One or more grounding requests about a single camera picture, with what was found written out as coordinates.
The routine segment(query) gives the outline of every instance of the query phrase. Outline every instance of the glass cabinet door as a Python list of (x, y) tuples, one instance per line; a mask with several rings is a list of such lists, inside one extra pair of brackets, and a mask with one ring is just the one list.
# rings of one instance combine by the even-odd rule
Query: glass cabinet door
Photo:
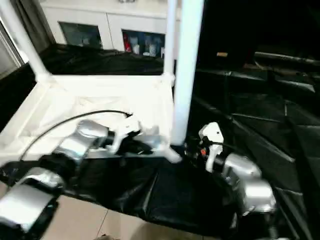
[(69, 45), (102, 49), (102, 42), (97, 25), (59, 22), (65, 41)]
[(162, 57), (165, 52), (165, 34), (122, 29), (124, 50), (138, 55)]

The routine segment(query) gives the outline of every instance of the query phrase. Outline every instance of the curtain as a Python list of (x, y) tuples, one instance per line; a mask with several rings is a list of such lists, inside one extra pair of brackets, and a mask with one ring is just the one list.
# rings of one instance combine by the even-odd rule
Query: curtain
[(55, 42), (39, 0), (11, 0), (11, 3), (38, 53)]

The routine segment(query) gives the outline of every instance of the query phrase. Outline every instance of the black surface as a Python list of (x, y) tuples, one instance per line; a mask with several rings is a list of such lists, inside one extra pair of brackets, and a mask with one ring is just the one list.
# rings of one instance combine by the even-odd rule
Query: black surface
[[(42, 58), (54, 74), (162, 72), (161, 60), (116, 51), (58, 45), (44, 52)], [(317, 240), (320, 239), (318, 84), (312, 82), (314, 93), (300, 83), (309, 80), (265, 71), (226, 71), (226, 74), (197, 71), (188, 135), (196, 136), (204, 124), (218, 122), (225, 142), (255, 161), (263, 177), (272, 184), (281, 210), (280, 230), (287, 234), (288, 229), (282, 226), (289, 222), (295, 236), (291, 239)], [(1, 107), (2, 126), (33, 86), (28, 67), (0, 81), (1, 102), (10, 108), (7, 111), (7, 106)], [(24, 163), (19, 175), (35, 164)], [(2, 167), (0, 179), (6, 182), (16, 166), (10, 162)], [(198, 234), (232, 234), (226, 231), (234, 208), (228, 188), (218, 177), (186, 160), (180, 164), (170, 164), (163, 158), (89, 160), (66, 194)]]
[[(206, 0), (202, 66), (242, 66), (255, 51), (320, 60), (320, 4), (313, 0)], [(217, 52), (228, 53), (217, 57)]]

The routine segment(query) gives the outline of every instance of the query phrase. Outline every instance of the red object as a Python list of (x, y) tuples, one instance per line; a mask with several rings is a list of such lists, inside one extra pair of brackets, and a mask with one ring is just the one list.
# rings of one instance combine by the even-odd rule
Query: red object
[(131, 49), (131, 46), (130, 46), (130, 43), (129, 43), (128, 35), (126, 33), (123, 34), (123, 43), (124, 43), (124, 50), (126, 52), (131, 53), (132, 49)]
[(207, 152), (206, 152), (206, 150), (203, 148), (203, 149), (201, 149), (201, 155), (202, 156), (205, 156), (207, 154)]

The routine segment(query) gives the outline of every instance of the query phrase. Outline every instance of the white tray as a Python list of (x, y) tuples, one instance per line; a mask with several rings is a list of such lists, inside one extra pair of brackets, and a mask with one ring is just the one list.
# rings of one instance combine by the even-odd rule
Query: white tray
[[(98, 110), (132, 113), (144, 133), (158, 128), (170, 142), (173, 97), (171, 84), (163, 76), (53, 75), (55, 83), (37, 83), (18, 111), (0, 133), (0, 161), (18, 159), (28, 144), (52, 125), (67, 118)], [(91, 119), (115, 129), (125, 116), (99, 113)], [(80, 119), (53, 130), (39, 140), (26, 159), (49, 154), (62, 137), (70, 135)]]

